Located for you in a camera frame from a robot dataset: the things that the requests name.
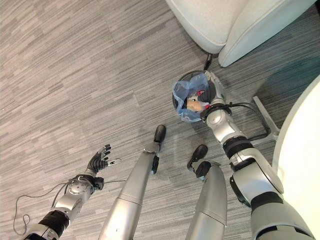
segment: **chair leg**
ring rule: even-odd
[[[251,143],[253,145],[258,145],[258,144],[266,143],[269,141],[276,142],[278,139],[278,136],[279,136],[280,129],[277,127],[275,122],[272,120],[269,113],[267,112],[267,110],[265,109],[263,104],[261,103],[260,99],[257,96],[254,96],[252,99],[253,99],[255,105],[257,106],[259,112],[261,113],[262,117],[264,118],[266,124],[270,128],[270,133],[268,136],[261,138],[261,139],[253,140]]]
[[[208,56],[206,57],[206,61],[203,68],[204,71],[208,70],[208,68],[211,65],[211,62],[212,62],[212,53],[208,53]]]

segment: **white table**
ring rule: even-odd
[[[286,117],[273,155],[284,199],[320,239],[320,75]]]

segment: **cable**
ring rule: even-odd
[[[22,216],[23,223],[24,223],[24,232],[23,232],[22,234],[17,232],[17,230],[16,230],[16,228],[15,228],[15,222],[16,222],[16,218],[17,218],[18,201],[19,201],[19,199],[22,198],[22,197],[27,197],[27,198],[41,198],[41,197],[43,197],[43,196],[48,195],[49,193],[51,193],[56,187],[58,187],[58,186],[60,186],[60,185],[62,185],[62,184],[63,184],[63,186],[64,186],[65,184],[67,184],[67,182],[62,182],[62,183],[59,183],[59,184],[55,185],[50,191],[48,191],[47,193],[42,194],[42,195],[39,195],[39,196],[20,195],[20,196],[16,199],[16,201],[15,201],[15,214],[14,214],[14,218],[13,218],[13,231],[14,231],[17,235],[23,236],[23,235],[27,232],[27,225],[28,225],[28,223],[30,223],[30,220],[31,220],[31,218],[30,218],[30,216],[29,216],[28,214],[24,214],[24,215]]]
[[[260,112],[257,111],[256,109],[256,106],[253,105],[252,103],[249,103],[249,102],[238,102],[238,103],[232,103],[230,102],[229,104],[227,104],[227,106],[229,108],[232,108],[232,107],[244,107],[244,108],[247,108],[247,109],[250,109],[252,110],[255,115],[260,119],[260,122],[265,130],[264,133],[261,133],[261,134],[258,134],[258,135],[255,135],[255,136],[252,136],[252,137],[249,137],[248,140],[249,141],[253,141],[253,140],[256,140],[256,139],[261,139],[261,138],[265,138],[266,136],[269,135],[269,133],[271,132],[268,124],[266,123],[264,117],[261,115]]]
[[[116,180],[116,181],[105,181],[104,184],[117,183],[117,182],[126,182],[127,180]]]
[[[55,206],[55,202],[56,202],[56,199],[57,199],[59,193],[60,193],[61,190],[62,190],[65,186],[67,186],[67,185],[69,185],[69,182],[66,182],[66,183],[59,189],[59,191],[56,193],[56,195],[54,196],[54,199],[53,199],[52,204],[51,204],[51,207],[52,207],[52,208]]]

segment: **red object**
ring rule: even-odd
[[[196,92],[196,95],[197,95],[197,96],[201,96],[204,92],[205,92],[204,90],[197,91],[197,92]]]

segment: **black rubber foot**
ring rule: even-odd
[[[156,127],[155,133],[154,133],[154,142],[159,143],[160,145],[163,143],[166,137],[166,127],[164,125],[159,125]]]
[[[199,145],[192,154],[192,159],[199,160],[203,159],[208,152],[208,147],[204,144]]]
[[[208,147],[204,144],[199,145],[196,150],[194,150],[192,157],[186,167],[188,169],[192,168],[192,163],[198,162],[200,159],[203,159],[208,152]]]

